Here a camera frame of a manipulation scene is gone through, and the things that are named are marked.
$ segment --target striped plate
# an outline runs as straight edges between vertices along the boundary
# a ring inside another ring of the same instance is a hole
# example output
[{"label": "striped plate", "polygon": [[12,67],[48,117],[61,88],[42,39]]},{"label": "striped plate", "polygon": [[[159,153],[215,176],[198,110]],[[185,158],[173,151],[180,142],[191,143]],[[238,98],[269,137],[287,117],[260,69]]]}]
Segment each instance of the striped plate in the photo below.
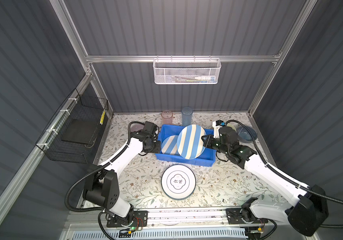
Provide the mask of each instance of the striped plate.
[{"label": "striped plate", "polygon": [[162,153],[179,156],[179,153],[177,152],[177,139],[177,135],[166,138],[161,145]]},{"label": "striped plate", "polygon": [[198,125],[189,125],[185,127],[178,136],[177,148],[181,157],[194,159],[202,154],[205,150],[203,141],[205,130]]}]

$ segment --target corrugated wall panel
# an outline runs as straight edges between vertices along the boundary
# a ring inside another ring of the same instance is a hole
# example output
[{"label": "corrugated wall panel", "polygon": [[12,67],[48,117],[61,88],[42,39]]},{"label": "corrugated wall panel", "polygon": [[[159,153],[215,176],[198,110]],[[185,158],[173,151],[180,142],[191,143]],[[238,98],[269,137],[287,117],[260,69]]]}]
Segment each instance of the corrugated wall panel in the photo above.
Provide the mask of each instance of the corrugated wall panel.
[{"label": "corrugated wall panel", "polygon": [[158,85],[151,63],[94,63],[115,112],[247,110],[271,63],[223,63],[218,84]]},{"label": "corrugated wall panel", "polygon": [[[317,3],[285,61],[255,120],[280,169],[343,199],[343,1]],[[343,223],[343,206],[328,205],[326,222]]]},{"label": "corrugated wall panel", "polygon": [[89,55],[273,55],[304,0],[65,0]]},{"label": "corrugated wall panel", "polygon": [[[48,1],[0,1],[0,195],[84,74]],[[63,195],[84,172],[44,159],[0,226],[0,239],[56,239],[68,214]]]}]

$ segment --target blue plastic bin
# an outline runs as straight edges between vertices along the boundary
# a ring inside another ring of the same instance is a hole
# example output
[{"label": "blue plastic bin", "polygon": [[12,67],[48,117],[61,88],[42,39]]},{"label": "blue plastic bin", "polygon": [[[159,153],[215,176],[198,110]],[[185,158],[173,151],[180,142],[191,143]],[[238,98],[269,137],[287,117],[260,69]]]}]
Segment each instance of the blue plastic bin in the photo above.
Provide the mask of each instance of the blue plastic bin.
[{"label": "blue plastic bin", "polygon": [[[158,134],[158,140],[163,142],[167,137],[172,135],[179,135],[179,133],[184,129],[183,126],[174,125],[162,125],[161,132]],[[213,130],[205,129],[206,134],[214,134]],[[213,149],[205,148],[203,153],[194,159],[185,159],[181,156],[174,156],[169,154],[156,153],[158,160],[168,161],[168,162],[180,162],[198,166],[211,167],[216,161],[216,151]]]}]

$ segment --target table surface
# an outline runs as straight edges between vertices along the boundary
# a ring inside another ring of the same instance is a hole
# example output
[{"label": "table surface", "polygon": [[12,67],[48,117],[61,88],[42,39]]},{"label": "table surface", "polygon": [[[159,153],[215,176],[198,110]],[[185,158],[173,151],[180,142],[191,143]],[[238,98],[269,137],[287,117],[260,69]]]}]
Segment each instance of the table surface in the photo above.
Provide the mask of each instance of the table surface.
[{"label": "table surface", "polygon": [[[230,119],[250,125],[247,113],[193,113],[192,123],[212,129],[212,121]],[[160,114],[115,115],[99,163],[106,161],[125,143],[127,127],[131,121],[149,121],[162,126]],[[174,114],[173,124],[181,125],[181,114]],[[243,145],[254,148],[252,144]],[[257,145],[265,156],[258,139]],[[162,190],[161,177],[164,171],[173,164],[179,163],[159,161],[154,154],[143,157],[137,155],[125,167],[118,179],[120,197],[133,204],[136,209],[239,206],[250,197],[272,202],[286,202],[275,189],[255,175],[230,161],[222,162],[218,159],[212,167],[183,164],[194,172],[195,191],[184,200],[170,199]],[[94,206],[86,201],[83,207]]]}]

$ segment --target white mesh basket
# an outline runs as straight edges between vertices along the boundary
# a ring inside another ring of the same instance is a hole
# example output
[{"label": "white mesh basket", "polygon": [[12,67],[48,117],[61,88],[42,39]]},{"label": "white mesh basket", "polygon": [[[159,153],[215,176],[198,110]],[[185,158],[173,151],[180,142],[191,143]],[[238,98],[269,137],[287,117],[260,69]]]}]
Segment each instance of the white mesh basket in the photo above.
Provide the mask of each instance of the white mesh basket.
[{"label": "white mesh basket", "polygon": [[216,84],[221,62],[218,58],[155,58],[156,84]]}]

